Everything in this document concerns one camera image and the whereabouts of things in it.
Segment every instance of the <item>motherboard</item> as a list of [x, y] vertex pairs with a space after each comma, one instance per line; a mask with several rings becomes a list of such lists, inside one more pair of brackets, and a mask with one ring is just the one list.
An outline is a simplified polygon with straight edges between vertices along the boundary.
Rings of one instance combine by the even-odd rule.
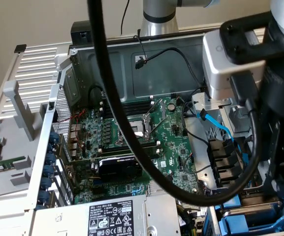
[[[175, 185], [198, 192], [182, 105], [177, 97], [161, 97], [124, 104], [124, 108], [153, 164]], [[66, 167], [78, 190], [75, 204], [149, 191], [151, 179], [135, 160], [109, 109], [101, 102], [99, 108], [75, 113], [68, 144], [73, 161]]]

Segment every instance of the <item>metal mesh panel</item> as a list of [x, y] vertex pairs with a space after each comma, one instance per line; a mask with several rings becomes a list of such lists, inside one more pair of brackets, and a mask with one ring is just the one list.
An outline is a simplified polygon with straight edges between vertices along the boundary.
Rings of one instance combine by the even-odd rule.
[[58, 121], [65, 120], [63, 122], [53, 123], [54, 131], [58, 134], [63, 134], [66, 142], [68, 142], [68, 133], [71, 120], [71, 111], [69, 110], [68, 103], [66, 100], [66, 96], [64, 93], [63, 87], [60, 87], [57, 99], [57, 112], [58, 112]]
[[[224, 125], [220, 114], [217, 116], [217, 122]], [[226, 131], [219, 129], [216, 126], [212, 126], [209, 130], [207, 130], [206, 135], [208, 139], [219, 139], [219, 140], [227, 139]]]

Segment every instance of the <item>black power cable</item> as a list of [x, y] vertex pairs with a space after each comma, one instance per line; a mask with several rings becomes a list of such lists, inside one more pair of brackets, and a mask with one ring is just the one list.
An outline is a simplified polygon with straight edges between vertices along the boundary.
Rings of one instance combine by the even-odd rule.
[[138, 35], [134, 35], [133, 38], [137, 38], [137, 40], [138, 40], [138, 42], [140, 43], [141, 48], [142, 48], [142, 50], [143, 50], [144, 57], [147, 58], [147, 57], [146, 57], [146, 52], [145, 52], [145, 50], [144, 50], [144, 46], [143, 46], [143, 44], [142, 44], [142, 41], [141, 41], [140, 37], [139, 37]]
[[193, 70], [192, 70], [192, 68], [191, 68], [191, 66], [190, 66], [190, 63], [189, 63], [189, 61], [188, 61], [186, 55], [185, 55], [183, 52], [181, 52], [178, 48], [175, 48], [175, 47], [166, 48], [166, 49], [160, 51], [159, 53], [156, 53], [156, 54], [150, 56], [149, 58], [140, 59], [140, 60], [137, 61], [137, 63], [135, 64], [135, 69], [140, 69], [140, 68], [142, 68], [143, 65], [145, 65], [147, 62], [149, 62], [150, 60], [152, 60], [152, 59], [154, 59], [154, 58], [160, 56], [161, 54], [163, 54], [163, 53], [165, 53], [165, 52], [167, 52], [167, 51], [175, 51], [175, 52], [179, 53], [179, 54], [182, 56], [182, 58], [185, 60], [185, 62], [186, 62], [186, 64], [187, 64], [187, 67], [188, 67], [188, 69], [189, 69], [190, 74], [192, 75], [192, 77], [194, 78], [194, 80], [196, 81], [196, 83], [197, 83], [197, 84], [199, 85], [199, 87], [201, 88], [201, 87], [202, 87], [202, 84], [199, 82], [198, 78], [196, 77], [195, 73], [193, 72]]
[[183, 114], [184, 114], [184, 112], [185, 112], [185, 107], [186, 107], [187, 104], [188, 104], [188, 102], [185, 102], [185, 103], [183, 104], [182, 111], [181, 111], [182, 127], [183, 127], [183, 129], [184, 129], [188, 134], [190, 134], [192, 137], [194, 137], [194, 138], [196, 138], [196, 139], [202, 141], [203, 143], [205, 143], [205, 144], [208, 146], [209, 143], [208, 143], [206, 140], [204, 140], [204, 139], [202, 139], [202, 138], [200, 138], [200, 137], [198, 137], [198, 136], [192, 134], [192, 133], [191, 133], [190, 131], [188, 131], [188, 129], [186, 128], [185, 117], [184, 117]]
[[249, 112], [252, 135], [253, 135], [253, 147], [252, 158], [247, 166], [246, 170], [235, 181], [235, 183], [228, 189], [222, 191], [217, 195], [202, 196], [193, 193], [189, 193], [169, 181], [158, 170], [151, 159], [144, 152], [138, 139], [136, 138], [128, 120], [124, 113], [119, 94], [116, 90], [116, 84], [114, 81], [109, 54], [106, 44], [106, 35], [103, 24], [102, 4], [101, 1], [87, 0], [88, 12], [92, 27], [92, 37], [95, 46], [95, 54], [97, 63], [100, 70], [100, 75], [104, 84], [107, 99], [113, 113], [114, 118], [118, 122], [119, 128], [132, 152], [134, 153], [137, 161], [144, 168], [144, 170], [152, 177], [152, 179], [168, 194], [174, 198], [195, 206], [215, 206], [223, 204], [232, 199], [236, 194], [244, 189], [249, 179], [251, 179], [253, 172], [257, 169], [260, 161], [260, 132], [259, 121], [255, 110]]
[[91, 97], [91, 93], [96, 88], [100, 90], [101, 96], [103, 95], [103, 88], [100, 85], [91, 85], [88, 89], [88, 104], [89, 104], [89, 100], [90, 100], [90, 97]]
[[129, 3], [130, 3], [130, 0], [127, 0], [126, 8], [124, 9], [123, 17], [122, 17], [122, 20], [121, 20], [121, 35], [123, 33], [123, 21], [124, 21], [124, 17], [126, 16], [126, 10], [127, 10], [127, 7], [128, 7]]
[[197, 173], [200, 173], [200, 172], [202, 172], [203, 170], [205, 170], [205, 169], [211, 167], [211, 165], [208, 165], [208, 166], [205, 166], [205, 167], [203, 167], [202, 169], [200, 169], [200, 170], [198, 170], [198, 171], [195, 171], [195, 172], [187, 171], [187, 170], [186, 170], [186, 163], [187, 163], [187, 161], [191, 158], [191, 155], [188, 156], [188, 157], [185, 159], [185, 161], [183, 162], [183, 170], [184, 170], [186, 173], [188, 173], [188, 174], [197, 174]]

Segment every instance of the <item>power supply label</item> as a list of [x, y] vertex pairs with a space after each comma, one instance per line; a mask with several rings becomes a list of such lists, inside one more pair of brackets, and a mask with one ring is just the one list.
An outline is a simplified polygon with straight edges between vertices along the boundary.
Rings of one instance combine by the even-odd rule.
[[89, 207], [88, 236], [133, 236], [133, 201]]

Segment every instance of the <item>ventilation grille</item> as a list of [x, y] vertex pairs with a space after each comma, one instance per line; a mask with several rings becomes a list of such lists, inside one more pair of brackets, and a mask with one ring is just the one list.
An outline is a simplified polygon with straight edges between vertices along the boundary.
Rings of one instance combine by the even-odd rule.
[[[224, 125], [221, 115], [217, 116], [217, 122]], [[223, 129], [219, 129], [216, 126], [212, 126], [209, 130], [206, 130], [205, 132], [208, 139], [218, 139], [223, 141], [228, 139], [227, 132]]]
[[[17, 80], [19, 95], [28, 104], [32, 112], [37, 112], [42, 103], [49, 100], [51, 86], [57, 83], [58, 72], [56, 60], [67, 55], [70, 43], [27, 47], [14, 64], [8, 78]], [[16, 115], [13, 104], [8, 97], [2, 95], [0, 100], [0, 118]]]
[[154, 195], [159, 195], [163, 193], [166, 193], [166, 192], [163, 191], [163, 189], [159, 187], [155, 181], [151, 180], [149, 184], [149, 188], [148, 188], [148, 195], [154, 196]]
[[71, 117], [71, 112], [68, 107], [68, 103], [67, 103], [67, 99], [66, 99], [63, 87], [60, 87], [56, 107], [57, 107], [59, 122], [53, 123], [53, 128], [54, 128], [54, 131], [57, 132], [58, 134], [63, 134], [66, 142], [68, 143], [68, 133], [69, 133], [69, 127], [70, 127], [70, 122], [71, 122], [69, 118]]

